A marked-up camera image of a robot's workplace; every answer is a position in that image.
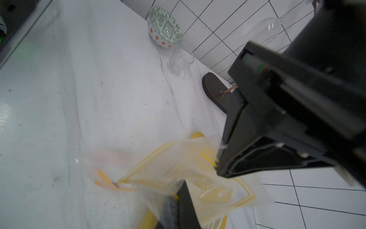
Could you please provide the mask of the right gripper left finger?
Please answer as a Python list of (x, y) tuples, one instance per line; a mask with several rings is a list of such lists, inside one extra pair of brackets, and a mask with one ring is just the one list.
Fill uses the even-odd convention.
[(177, 194), (159, 197), (156, 229), (178, 229), (178, 202)]

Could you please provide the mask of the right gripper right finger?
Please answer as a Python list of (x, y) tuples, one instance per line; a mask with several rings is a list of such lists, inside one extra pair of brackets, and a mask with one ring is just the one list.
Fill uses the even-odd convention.
[(182, 183), (178, 191), (177, 203), (177, 227), (179, 229), (201, 229), (186, 181)]

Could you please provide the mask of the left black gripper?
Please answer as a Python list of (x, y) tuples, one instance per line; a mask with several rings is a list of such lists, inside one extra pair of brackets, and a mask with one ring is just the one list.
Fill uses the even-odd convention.
[(339, 167), (366, 183), (366, 93), (249, 42), (233, 63), (237, 88), (217, 175)]

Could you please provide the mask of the clear resealable zip bag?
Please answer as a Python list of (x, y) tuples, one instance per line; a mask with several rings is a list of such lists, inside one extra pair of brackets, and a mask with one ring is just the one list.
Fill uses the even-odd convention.
[(194, 133), (190, 139), (161, 145), (141, 161), (126, 152), (91, 151), (81, 162), (90, 180), (115, 192), (134, 192), (158, 220), (158, 200), (178, 194), (186, 181), (199, 224), (224, 229), (228, 215), (240, 208), (271, 203), (257, 175), (223, 178), (216, 174), (218, 136)]

